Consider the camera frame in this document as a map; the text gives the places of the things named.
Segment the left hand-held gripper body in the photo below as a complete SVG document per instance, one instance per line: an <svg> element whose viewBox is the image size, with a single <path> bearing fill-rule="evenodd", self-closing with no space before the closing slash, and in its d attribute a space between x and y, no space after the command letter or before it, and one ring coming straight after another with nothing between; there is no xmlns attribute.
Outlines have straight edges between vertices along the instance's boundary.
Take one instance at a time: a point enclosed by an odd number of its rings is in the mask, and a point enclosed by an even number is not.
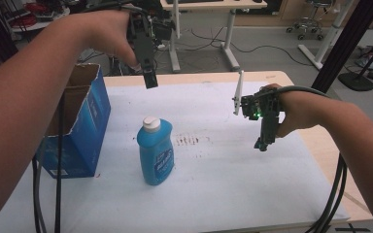
<svg viewBox="0 0 373 233"><path fill-rule="evenodd" d="M129 0L132 5L127 38L134 46L136 58L143 70L152 70L153 50L162 41L169 41L176 29L160 0Z"/></svg>

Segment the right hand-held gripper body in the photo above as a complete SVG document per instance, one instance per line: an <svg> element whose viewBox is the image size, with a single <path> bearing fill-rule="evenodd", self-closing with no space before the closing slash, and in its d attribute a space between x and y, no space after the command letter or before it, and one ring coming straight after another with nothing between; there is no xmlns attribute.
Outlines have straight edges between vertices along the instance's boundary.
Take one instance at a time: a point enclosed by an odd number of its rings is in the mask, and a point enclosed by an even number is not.
<svg viewBox="0 0 373 233"><path fill-rule="evenodd" d="M232 98L234 115L242 112L249 120L261 118L262 130L277 130L279 126L280 104L276 87L262 87L253 95L242 95L244 71L239 72L238 83Z"/></svg>

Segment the person's right hand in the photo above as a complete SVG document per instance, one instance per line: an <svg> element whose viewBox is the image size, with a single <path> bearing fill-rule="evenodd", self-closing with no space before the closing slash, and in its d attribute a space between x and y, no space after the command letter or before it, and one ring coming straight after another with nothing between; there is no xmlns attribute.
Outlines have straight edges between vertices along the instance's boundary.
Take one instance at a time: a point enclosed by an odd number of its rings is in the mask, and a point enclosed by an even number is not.
<svg viewBox="0 0 373 233"><path fill-rule="evenodd" d="M279 93L278 96L285 118L278 127L277 137L284 138L292 131L308 129L321 123L320 114L326 97L298 90Z"/></svg>

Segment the person's left hand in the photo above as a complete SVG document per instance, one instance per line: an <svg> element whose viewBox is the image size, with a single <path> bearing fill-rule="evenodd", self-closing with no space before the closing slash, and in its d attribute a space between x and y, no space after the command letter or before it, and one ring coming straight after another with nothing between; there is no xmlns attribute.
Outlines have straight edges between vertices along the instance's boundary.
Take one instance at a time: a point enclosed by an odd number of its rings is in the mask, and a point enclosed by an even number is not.
<svg viewBox="0 0 373 233"><path fill-rule="evenodd" d="M129 17L129 12L117 10L74 15L81 48L102 51L139 71L141 65L126 38Z"/></svg>

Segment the white table mat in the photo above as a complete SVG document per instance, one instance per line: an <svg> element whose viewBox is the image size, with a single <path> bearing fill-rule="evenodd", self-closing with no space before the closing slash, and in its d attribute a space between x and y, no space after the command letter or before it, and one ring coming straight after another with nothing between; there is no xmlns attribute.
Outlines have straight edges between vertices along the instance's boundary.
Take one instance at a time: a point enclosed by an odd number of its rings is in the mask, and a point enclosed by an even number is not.
<svg viewBox="0 0 373 233"><path fill-rule="evenodd" d="M330 185L298 134L266 151L259 123L233 112L233 83L112 87L96 173L41 178L47 228L60 233L186 233L309 225ZM145 183L136 141L144 117L171 122L175 165Z"/></svg>

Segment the white-legged wooden desk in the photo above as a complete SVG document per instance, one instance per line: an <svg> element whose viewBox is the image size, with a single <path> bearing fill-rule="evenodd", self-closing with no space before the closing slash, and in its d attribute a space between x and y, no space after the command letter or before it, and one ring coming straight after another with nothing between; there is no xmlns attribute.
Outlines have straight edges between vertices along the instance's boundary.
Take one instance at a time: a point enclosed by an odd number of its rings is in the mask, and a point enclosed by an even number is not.
<svg viewBox="0 0 373 233"><path fill-rule="evenodd" d="M182 67L177 54L176 43L183 39L181 30L187 27L223 27L226 29L224 40L220 43L231 71L241 69L231 50L231 39L237 10L254 10L267 7L265 0L159 0L163 9L175 21L176 28L169 41L169 57L173 73L180 73Z"/></svg>

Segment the blue bottle with white cap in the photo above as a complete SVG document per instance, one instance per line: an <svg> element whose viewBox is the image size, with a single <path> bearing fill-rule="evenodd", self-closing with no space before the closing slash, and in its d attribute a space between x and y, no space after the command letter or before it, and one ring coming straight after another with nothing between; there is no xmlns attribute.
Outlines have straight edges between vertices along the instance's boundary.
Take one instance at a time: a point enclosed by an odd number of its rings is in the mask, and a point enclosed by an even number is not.
<svg viewBox="0 0 373 233"><path fill-rule="evenodd" d="M171 142L172 124L165 119L147 116L137 134L141 168L149 185L159 185L174 167L174 149Z"/></svg>

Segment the blue cardboard box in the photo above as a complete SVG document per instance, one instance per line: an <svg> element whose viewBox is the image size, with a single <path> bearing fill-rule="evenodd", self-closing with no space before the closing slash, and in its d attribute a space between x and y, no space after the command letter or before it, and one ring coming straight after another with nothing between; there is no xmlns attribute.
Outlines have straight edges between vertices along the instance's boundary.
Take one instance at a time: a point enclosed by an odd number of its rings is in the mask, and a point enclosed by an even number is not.
<svg viewBox="0 0 373 233"><path fill-rule="evenodd" d="M61 178L93 177L111 104L99 64L77 64L64 90Z"/></svg>

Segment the white desk leg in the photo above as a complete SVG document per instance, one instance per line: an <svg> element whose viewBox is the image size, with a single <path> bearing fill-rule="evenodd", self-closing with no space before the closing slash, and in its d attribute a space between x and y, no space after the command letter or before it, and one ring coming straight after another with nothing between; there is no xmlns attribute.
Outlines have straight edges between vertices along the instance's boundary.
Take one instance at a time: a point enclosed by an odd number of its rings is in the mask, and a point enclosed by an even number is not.
<svg viewBox="0 0 373 233"><path fill-rule="evenodd" d="M349 9L352 7L354 0L342 0L338 16L332 22L328 32L322 40L322 44L316 53L311 53L304 45L299 45L299 50L318 70L322 68L322 59L332 44L336 42L337 37L342 31L342 23L347 16Z"/></svg>

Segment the office chair base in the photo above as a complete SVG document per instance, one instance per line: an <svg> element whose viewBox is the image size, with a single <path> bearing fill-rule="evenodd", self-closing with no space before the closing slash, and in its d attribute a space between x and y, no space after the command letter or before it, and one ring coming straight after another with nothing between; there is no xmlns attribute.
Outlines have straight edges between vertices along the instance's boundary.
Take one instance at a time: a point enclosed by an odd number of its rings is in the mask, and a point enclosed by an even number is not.
<svg viewBox="0 0 373 233"><path fill-rule="evenodd" d="M324 3L323 0L306 0L306 3L312 7L311 13L307 17L301 17L296 20L292 26L286 29L287 33L291 33L295 30L299 32L297 39L302 41L306 38L308 33L316 36L316 39L321 41L323 39L322 24L317 18L317 12L319 9L326 10L330 4Z"/></svg>

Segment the black stand with round base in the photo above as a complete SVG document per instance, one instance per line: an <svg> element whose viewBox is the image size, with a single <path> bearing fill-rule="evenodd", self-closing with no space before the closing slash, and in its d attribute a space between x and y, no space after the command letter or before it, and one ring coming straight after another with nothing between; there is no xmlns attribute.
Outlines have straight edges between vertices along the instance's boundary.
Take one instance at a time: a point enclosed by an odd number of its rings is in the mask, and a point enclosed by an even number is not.
<svg viewBox="0 0 373 233"><path fill-rule="evenodd" d="M373 89L373 83L364 77L364 73L369 69L373 62L373 54L366 62L361 71L357 74L354 72L344 73L338 76L338 80L347 88L354 91L369 91Z"/></svg>

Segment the black metal frame post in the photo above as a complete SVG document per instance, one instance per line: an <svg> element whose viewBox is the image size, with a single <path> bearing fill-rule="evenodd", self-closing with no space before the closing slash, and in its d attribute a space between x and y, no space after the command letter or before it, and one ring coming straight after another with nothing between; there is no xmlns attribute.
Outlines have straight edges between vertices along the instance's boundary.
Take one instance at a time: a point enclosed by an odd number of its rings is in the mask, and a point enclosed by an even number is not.
<svg viewBox="0 0 373 233"><path fill-rule="evenodd" d="M359 0L312 88L327 92L373 21L373 0Z"/></svg>

